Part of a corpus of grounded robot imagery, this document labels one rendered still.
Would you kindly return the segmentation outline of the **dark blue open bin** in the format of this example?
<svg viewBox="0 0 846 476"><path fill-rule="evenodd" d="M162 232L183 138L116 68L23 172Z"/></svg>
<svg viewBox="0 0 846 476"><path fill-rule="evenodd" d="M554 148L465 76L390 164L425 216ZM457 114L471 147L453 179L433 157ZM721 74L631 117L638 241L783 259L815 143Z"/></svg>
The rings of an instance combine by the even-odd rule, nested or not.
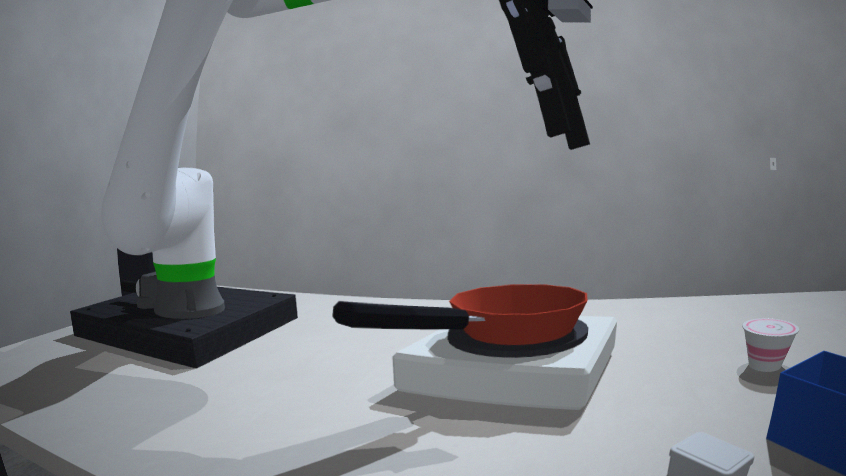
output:
<svg viewBox="0 0 846 476"><path fill-rule="evenodd" d="M846 357L822 351L792 368L771 441L846 476Z"/></svg>

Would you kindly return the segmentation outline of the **red frying pan with black handle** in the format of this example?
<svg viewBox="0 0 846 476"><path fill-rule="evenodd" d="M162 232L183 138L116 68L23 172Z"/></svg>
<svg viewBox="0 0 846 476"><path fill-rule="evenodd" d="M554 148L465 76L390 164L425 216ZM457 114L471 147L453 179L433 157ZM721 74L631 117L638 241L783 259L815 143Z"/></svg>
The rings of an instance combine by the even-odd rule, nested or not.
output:
<svg viewBox="0 0 846 476"><path fill-rule="evenodd" d="M528 345L566 336L587 301L587 293L571 287L517 284L457 293L449 301L452 308L357 304L370 329L464 329L478 341Z"/></svg>

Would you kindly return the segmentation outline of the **white yogurt cup with pink stripes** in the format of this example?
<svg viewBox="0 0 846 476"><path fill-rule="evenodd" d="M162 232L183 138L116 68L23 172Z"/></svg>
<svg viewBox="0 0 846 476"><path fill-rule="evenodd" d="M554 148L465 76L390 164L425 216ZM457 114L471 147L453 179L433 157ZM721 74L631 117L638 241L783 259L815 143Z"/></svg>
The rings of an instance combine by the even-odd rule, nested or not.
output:
<svg viewBox="0 0 846 476"><path fill-rule="evenodd" d="M799 327L791 322L759 318L742 325L745 332L749 367L762 372L781 368Z"/></svg>

